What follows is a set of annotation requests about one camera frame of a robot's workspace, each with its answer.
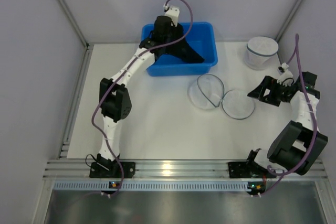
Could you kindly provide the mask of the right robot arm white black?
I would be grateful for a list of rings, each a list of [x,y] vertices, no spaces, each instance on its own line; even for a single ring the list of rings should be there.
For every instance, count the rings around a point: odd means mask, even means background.
[[[319,132],[312,120],[320,99],[320,92],[314,88],[316,79],[317,75],[303,72],[292,85],[285,86],[265,76],[261,84],[248,93],[248,97],[274,106],[290,103],[292,119],[271,144],[266,155],[268,163],[258,161],[261,150],[250,151],[245,161],[229,162],[230,178],[274,178],[267,169],[271,164],[286,170],[299,164],[296,174],[308,172],[328,142],[327,136]]]

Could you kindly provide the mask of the white mesh laundry bag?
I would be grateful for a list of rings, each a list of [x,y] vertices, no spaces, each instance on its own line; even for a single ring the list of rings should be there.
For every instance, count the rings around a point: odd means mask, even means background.
[[[247,55],[245,63],[255,70],[265,69],[268,61],[278,53],[278,43],[265,36],[256,36],[251,38],[247,44]]]
[[[255,110],[255,103],[240,89],[226,91],[223,81],[216,75],[203,74],[187,90],[192,105],[201,110],[222,109],[230,118],[244,120]]]

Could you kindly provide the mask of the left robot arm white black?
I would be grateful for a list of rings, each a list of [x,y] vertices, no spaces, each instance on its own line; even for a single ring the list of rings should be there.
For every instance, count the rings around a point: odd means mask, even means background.
[[[162,55],[171,55],[184,63],[203,63],[202,58],[186,41],[188,33],[176,18],[161,15],[154,22],[149,36],[142,40],[130,61],[112,78],[103,78],[99,86],[99,103],[95,112],[103,116],[102,145],[90,166],[91,178],[124,177],[124,168],[119,160],[119,133],[121,120],[132,109],[127,85],[136,74],[145,71]]]

